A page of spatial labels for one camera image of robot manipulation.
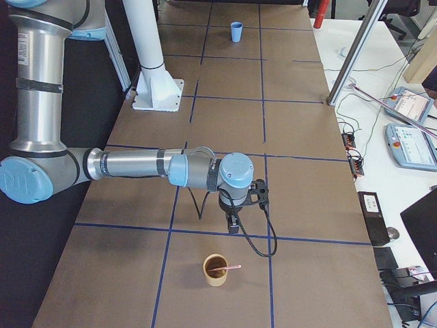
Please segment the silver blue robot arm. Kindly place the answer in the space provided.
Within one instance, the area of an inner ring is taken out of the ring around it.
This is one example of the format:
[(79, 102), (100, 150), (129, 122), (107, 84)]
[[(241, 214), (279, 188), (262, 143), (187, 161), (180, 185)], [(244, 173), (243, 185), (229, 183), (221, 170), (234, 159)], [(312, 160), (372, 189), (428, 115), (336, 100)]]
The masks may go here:
[(253, 163), (238, 152), (217, 158), (207, 147), (103, 151), (61, 142), (64, 45), (68, 38), (101, 40), (103, 1), (9, 1), (18, 30), (18, 124), (12, 155), (1, 162), (1, 190), (34, 204), (71, 186), (101, 178), (163, 177), (189, 189), (218, 192), (228, 230), (243, 229), (240, 209), (255, 191)]

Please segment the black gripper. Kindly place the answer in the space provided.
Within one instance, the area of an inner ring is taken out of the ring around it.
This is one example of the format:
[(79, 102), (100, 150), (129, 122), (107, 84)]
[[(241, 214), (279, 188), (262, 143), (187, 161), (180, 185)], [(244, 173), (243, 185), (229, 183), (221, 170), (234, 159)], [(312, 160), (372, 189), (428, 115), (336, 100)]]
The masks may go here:
[(236, 215), (244, 207), (247, 195), (242, 195), (239, 198), (233, 199), (234, 205), (231, 204), (228, 194), (224, 191), (219, 191), (219, 206), (227, 214), (227, 227), (230, 234), (237, 234), (240, 229), (239, 218)]

